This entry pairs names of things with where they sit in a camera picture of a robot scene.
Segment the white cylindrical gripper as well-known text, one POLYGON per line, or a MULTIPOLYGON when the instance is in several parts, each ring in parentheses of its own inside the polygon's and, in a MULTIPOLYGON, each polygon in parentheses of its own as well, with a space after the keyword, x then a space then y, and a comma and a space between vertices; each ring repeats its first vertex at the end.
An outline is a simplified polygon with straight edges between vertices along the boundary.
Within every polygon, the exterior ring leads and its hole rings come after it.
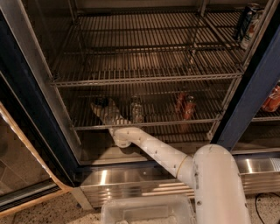
POLYGON ((123 117, 120 114, 115 101, 112 98, 108 98, 108 106, 104 108, 102 105, 90 104, 93 113, 98 116, 103 116, 103 123, 106 125, 117 125, 121 122, 123 117))

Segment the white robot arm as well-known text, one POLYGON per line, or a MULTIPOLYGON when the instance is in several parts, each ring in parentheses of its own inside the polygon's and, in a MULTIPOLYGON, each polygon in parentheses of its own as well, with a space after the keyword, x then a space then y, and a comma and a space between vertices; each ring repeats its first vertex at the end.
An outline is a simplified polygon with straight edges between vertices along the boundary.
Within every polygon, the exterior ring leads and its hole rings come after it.
POLYGON ((91 103, 120 148, 137 145, 173 177, 194 190, 197 224, 251 224, 242 179, 231 153, 218 144, 190 157, 123 118, 115 102, 91 103))

